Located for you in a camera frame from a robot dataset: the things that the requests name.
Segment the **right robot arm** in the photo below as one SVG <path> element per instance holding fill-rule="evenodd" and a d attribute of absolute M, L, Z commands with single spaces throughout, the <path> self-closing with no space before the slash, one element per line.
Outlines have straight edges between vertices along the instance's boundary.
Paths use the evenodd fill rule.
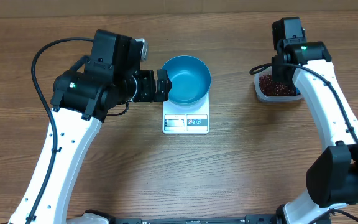
<path fill-rule="evenodd" d="M 272 24 L 272 76 L 303 96 L 323 151 L 306 173 L 306 190 L 282 207 L 284 223 L 316 223 L 358 203 L 358 120 L 337 82 L 322 42 L 307 42 L 299 17 Z"/>

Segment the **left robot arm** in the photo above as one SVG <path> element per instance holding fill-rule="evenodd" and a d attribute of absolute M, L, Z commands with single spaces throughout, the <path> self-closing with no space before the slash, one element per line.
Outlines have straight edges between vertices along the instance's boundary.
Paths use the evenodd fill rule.
<path fill-rule="evenodd" d="M 47 136 L 11 223 L 66 223 L 81 165 L 109 110 L 168 99 L 167 72 L 140 67 L 147 59 L 146 40 L 97 30 L 90 42 L 91 53 L 55 79 L 52 99 L 42 103 Z"/>

